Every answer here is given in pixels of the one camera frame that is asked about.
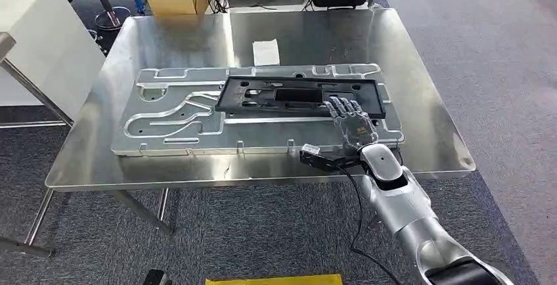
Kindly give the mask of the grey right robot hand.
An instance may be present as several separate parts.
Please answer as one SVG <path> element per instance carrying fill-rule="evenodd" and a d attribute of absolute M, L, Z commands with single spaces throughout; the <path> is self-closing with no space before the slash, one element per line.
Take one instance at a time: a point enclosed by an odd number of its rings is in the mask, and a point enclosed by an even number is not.
<path fill-rule="evenodd" d="M 324 101 L 324 105 L 341 133 L 346 148 L 360 150 L 378 142 L 378 134 L 372 120 L 356 100 L 330 97 Z"/>

